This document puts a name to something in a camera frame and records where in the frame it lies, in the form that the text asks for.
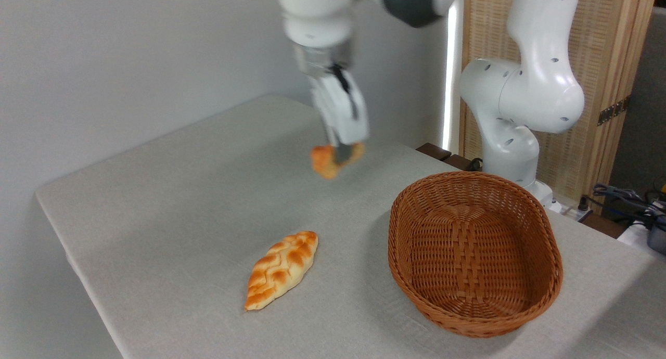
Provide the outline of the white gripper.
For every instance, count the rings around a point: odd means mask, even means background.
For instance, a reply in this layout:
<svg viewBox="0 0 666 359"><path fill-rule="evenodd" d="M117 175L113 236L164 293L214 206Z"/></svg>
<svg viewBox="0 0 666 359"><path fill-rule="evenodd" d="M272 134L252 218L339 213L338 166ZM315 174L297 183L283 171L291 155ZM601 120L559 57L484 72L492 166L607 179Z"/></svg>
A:
<svg viewBox="0 0 666 359"><path fill-rule="evenodd" d="M369 138L366 103L352 74L340 70L335 74L310 78L313 104L323 117L326 138L335 147L335 162L344 164L352 157L352 144Z"/></svg>

